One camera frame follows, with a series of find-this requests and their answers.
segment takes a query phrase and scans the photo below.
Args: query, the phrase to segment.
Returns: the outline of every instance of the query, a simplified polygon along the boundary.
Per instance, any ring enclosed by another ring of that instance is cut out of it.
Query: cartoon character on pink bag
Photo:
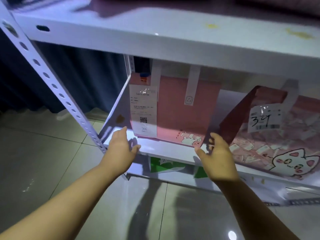
[[[183,137],[181,144],[194,146],[196,144],[199,144],[201,142],[201,136],[196,136],[194,134],[183,132],[181,135]]]
[[[305,156],[304,149],[297,149],[273,158],[271,172],[285,176],[299,176],[309,173],[319,162],[319,156]]]

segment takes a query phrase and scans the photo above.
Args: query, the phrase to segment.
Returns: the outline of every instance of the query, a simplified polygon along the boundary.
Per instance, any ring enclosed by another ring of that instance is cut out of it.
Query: yellow paint mark
[[[216,24],[206,24],[207,28],[219,28]]]
[[[285,30],[287,31],[288,34],[295,35],[295,36],[302,38],[302,39],[305,39],[305,40],[314,39],[314,37],[311,34],[308,34],[306,32],[294,32],[290,28],[286,28]]]
[[[123,117],[121,114],[115,119],[115,122],[117,124],[122,123],[125,120],[125,117]]]

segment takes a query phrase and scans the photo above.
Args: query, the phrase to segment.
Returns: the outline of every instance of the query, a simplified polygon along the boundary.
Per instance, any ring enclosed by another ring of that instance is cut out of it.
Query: green bag
[[[193,177],[195,179],[201,179],[201,178],[207,178],[208,175],[206,174],[206,172],[205,172],[203,167],[195,166],[194,167],[194,175],[193,175]]]
[[[149,157],[149,167],[151,173],[168,173],[184,169],[185,163],[170,161],[157,157]]]

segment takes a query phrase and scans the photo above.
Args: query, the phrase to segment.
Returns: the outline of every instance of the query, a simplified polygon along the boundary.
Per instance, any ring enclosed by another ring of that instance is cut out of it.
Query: tile floor
[[[103,123],[91,121],[100,131]],[[97,165],[101,151],[70,116],[47,110],[0,116],[0,232],[31,213]],[[292,198],[319,191],[292,190]],[[271,207],[305,240],[318,239],[320,205]],[[243,239],[223,195],[154,179],[118,178],[105,192],[77,239]]]

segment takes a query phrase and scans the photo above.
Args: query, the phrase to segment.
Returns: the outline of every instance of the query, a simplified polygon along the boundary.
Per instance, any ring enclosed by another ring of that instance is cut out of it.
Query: dark blue curtain
[[[46,106],[58,113],[65,109],[2,31],[0,41],[0,110],[34,111]],[[123,55],[42,42],[36,45],[84,113],[93,108],[111,110],[127,79]]]

